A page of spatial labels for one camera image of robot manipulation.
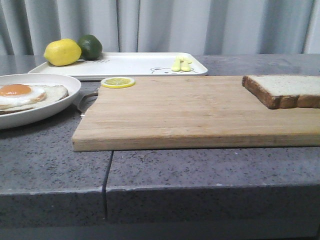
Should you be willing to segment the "bread slice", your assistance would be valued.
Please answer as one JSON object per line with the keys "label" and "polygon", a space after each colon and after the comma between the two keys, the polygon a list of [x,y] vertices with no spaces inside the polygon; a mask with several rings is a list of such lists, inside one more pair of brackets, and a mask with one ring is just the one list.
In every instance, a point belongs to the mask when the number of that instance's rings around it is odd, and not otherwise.
{"label": "bread slice", "polygon": [[272,110],[320,107],[319,76],[245,75],[242,86]]}
{"label": "bread slice", "polygon": [[63,85],[31,85],[31,93],[21,96],[1,96],[0,114],[12,114],[53,104],[69,95]]}

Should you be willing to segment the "white round plate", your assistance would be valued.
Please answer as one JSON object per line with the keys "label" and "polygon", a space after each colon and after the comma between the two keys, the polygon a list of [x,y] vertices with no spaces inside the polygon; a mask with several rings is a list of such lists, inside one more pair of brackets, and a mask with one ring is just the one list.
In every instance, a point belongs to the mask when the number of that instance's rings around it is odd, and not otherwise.
{"label": "white round plate", "polygon": [[68,96],[53,103],[34,109],[24,110],[0,116],[0,129],[10,129],[49,118],[67,108],[78,96],[81,89],[81,82],[71,76],[43,73],[23,73],[3,75],[0,77],[1,85],[25,84],[25,85],[46,85],[64,86]]}

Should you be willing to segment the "white bear tray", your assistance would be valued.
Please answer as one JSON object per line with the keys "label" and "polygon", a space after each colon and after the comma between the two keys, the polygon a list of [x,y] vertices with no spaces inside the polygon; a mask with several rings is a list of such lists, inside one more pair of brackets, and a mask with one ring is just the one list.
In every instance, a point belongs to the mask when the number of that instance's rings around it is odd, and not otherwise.
{"label": "white bear tray", "polygon": [[[177,56],[183,56],[192,61],[191,71],[171,70]],[[97,81],[118,76],[205,76],[208,69],[191,54],[184,52],[104,52],[98,60],[80,59],[66,66],[54,66],[44,62],[29,73],[66,75],[81,81]]]}

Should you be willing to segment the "wooden cutting board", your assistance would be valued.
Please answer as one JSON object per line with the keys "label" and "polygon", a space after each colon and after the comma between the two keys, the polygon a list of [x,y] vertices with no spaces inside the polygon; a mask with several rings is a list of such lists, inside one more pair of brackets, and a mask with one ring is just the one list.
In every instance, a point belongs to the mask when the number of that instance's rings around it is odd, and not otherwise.
{"label": "wooden cutting board", "polygon": [[269,109],[241,76],[137,76],[99,88],[72,143],[77,152],[319,146],[320,111]]}

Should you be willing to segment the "yellow plastic fork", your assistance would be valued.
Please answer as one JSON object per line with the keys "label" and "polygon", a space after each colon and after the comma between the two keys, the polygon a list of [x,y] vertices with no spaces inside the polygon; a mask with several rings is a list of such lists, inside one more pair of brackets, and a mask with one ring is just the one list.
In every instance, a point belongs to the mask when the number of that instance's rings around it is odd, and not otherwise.
{"label": "yellow plastic fork", "polygon": [[171,66],[171,70],[173,72],[180,72],[181,71],[181,64],[184,61],[184,57],[181,55],[178,55]]}

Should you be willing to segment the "lemon slice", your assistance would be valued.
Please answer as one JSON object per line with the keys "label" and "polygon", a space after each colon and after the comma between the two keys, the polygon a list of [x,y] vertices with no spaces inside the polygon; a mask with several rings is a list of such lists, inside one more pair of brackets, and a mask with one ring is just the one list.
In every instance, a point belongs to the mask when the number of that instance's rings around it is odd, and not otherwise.
{"label": "lemon slice", "polygon": [[109,77],[101,80],[102,87],[110,89],[122,89],[135,85],[136,81],[130,77]]}

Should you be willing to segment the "green lime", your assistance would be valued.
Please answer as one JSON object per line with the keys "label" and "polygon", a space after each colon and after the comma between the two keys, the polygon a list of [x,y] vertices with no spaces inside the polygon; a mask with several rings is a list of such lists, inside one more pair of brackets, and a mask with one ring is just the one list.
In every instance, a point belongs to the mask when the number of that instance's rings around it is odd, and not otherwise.
{"label": "green lime", "polygon": [[103,46],[94,35],[83,35],[77,44],[81,48],[81,57],[85,60],[97,60],[102,54]]}

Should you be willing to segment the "yellow lemon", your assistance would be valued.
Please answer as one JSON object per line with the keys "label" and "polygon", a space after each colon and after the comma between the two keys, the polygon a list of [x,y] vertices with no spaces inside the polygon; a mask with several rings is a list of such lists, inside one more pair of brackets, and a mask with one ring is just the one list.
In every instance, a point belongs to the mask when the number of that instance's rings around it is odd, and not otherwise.
{"label": "yellow lemon", "polygon": [[82,49],[70,38],[53,41],[47,45],[44,58],[54,66],[66,66],[80,59]]}

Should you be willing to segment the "fried egg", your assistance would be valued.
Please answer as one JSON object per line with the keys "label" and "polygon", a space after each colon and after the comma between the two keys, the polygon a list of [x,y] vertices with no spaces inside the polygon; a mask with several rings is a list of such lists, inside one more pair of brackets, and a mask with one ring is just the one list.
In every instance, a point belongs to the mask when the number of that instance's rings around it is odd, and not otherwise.
{"label": "fried egg", "polygon": [[41,102],[47,97],[46,91],[35,85],[9,84],[0,87],[0,109],[20,107]]}

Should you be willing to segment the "grey curtain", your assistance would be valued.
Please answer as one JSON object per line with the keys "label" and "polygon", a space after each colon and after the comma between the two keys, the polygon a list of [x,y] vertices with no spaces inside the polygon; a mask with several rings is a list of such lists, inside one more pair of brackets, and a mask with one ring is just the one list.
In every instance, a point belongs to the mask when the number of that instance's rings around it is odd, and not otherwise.
{"label": "grey curtain", "polygon": [[317,0],[3,0],[0,53],[92,34],[105,52],[317,54]]}

